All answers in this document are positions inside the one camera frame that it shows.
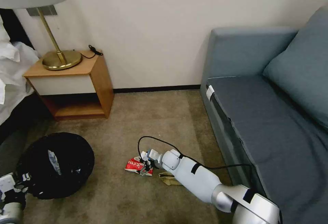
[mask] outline sofa seat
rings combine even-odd
[[[263,76],[209,78],[236,154],[246,154],[284,223],[328,220],[328,132]]]

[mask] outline black cable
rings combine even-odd
[[[82,55],[83,57],[87,58],[87,59],[94,58],[95,55],[103,55],[103,53],[97,51],[96,48],[94,48],[91,44],[89,45],[89,49],[90,49],[93,53],[95,53],[93,56],[91,56],[91,57],[87,57],[87,56],[85,56],[85,55],[83,55],[83,54],[81,54],[81,55]]]
[[[178,149],[177,147],[175,147],[174,145],[172,145],[172,144],[170,144],[170,143],[168,143],[168,142],[166,142],[166,141],[164,141],[164,140],[160,140],[160,139],[155,138],[155,137],[152,137],[152,136],[142,136],[142,137],[139,139],[139,141],[138,141],[138,153],[139,153],[140,158],[141,158],[141,153],[140,153],[140,148],[139,148],[139,146],[140,146],[140,141],[141,141],[142,139],[144,139],[144,138],[154,139],[154,140],[160,141],[160,142],[162,142],[162,143],[164,143],[164,144],[167,144],[167,145],[169,145],[169,146],[172,146],[173,148],[175,148],[175,150],[176,150],[177,152],[179,152],[180,154],[182,154],[182,153],[179,151],[179,149]]]
[[[141,158],[141,153],[140,153],[140,141],[143,139],[143,138],[150,138],[150,139],[154,139],[154,140],[157,140],[157,141],[160,141],[164,144],[167,144],[167,145],[170,145],[172,146],[173,148],[175,148],[175,150],[177,152],[179,152],[182,156],[184,157],[187,157],[193,161],[195,161],[196,163],[200,164],[201,166],[203,166],[204,168],[206,169],[209,169],[209,170],[218,170],[218,169],[225,169],[225,168],[232,168],[232,167],[242,167],[242,166],[248,166],[249,167],[249,183],[251,184],[251,188],[254,189],[253,187],[253,183],[252,183],[252,168],[253,166],[251,164],[248,164],[248,163],[241,163],[241,164],[233,164],[233,165],[225,165],[225,166],[221,166],[221,167],[214,167],[214,168],[211,168],[211,167],[207,167],[205,165],[203,165],[202,163],[198,162],[197,160],[193,159],[192,157],[189,157],[189,156],[186,156],[184,155],[183,153],[181,153],[181,151],[176,147],[174,146],[173,144],[170,144],[169,142],[166,142],[164,140],[161,140],[161,139],[158,139],[158,138],[155,138],[155,137],[152,137],[152,136],[142,136],[139,141],[138,141],[138,153],[139,153],[139,156],[140,156],[140,161],[142,160]],[[279,217],[280,217],[280,224],[283,224],[283,215],[282,215],[282,212],[279,211]]]

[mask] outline sofa armrest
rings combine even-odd
[[[297,33],[290,27],[216,28],[210,35],[202,85],[212,77],[261,74]]]

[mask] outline wall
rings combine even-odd
[[[299,27],[328,0],[67,0],[47,17],[62,49],[102,49],[114,88],[200,84],[210,30]],[[53,46],[39,18],[16,11],[35,48]]]

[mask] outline beige carpet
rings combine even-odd
[[[183,186],[164,185],[157,176],[160,170],[153,177],[124,170],[137,156],[137,141],[143,135],[171,142],[208,166],[224,165],[198,90],[116,94],[108,120],[41,122],[30,131],[29,141],[64,131],[91,144],[93,173],[68,198],[38,200],[29,195],[25,224],[230,223],[231,215],[219,213]],[[149,148],[170,149],[145,139],[141,149]],[[223,183],[230,183],[226,170],[216,173]]]

